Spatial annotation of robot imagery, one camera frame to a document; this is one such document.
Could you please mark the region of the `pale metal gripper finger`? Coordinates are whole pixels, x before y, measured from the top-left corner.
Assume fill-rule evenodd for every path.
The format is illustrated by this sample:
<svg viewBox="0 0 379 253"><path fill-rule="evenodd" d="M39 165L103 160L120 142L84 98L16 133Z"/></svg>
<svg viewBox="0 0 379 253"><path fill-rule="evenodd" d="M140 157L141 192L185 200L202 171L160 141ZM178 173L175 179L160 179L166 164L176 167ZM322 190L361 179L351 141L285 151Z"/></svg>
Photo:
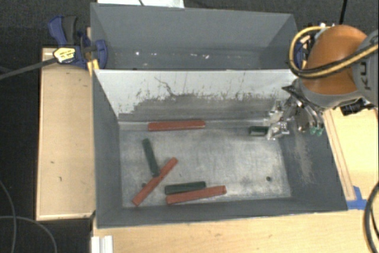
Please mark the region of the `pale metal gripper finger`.
<svg viewBox="0 0 379 253"><path fill-rule="evenodd" d="M274 106L269 110L270 124L284 124L286 122L284 118L285 103L286 101L275 101Z"/></svg>
<svg viewBox="0 0 379 253"><path fill-rule="evenodd" d="M289 134L288 123L273 123L268 128L266 138L268 140L276 140Z"/></svg>

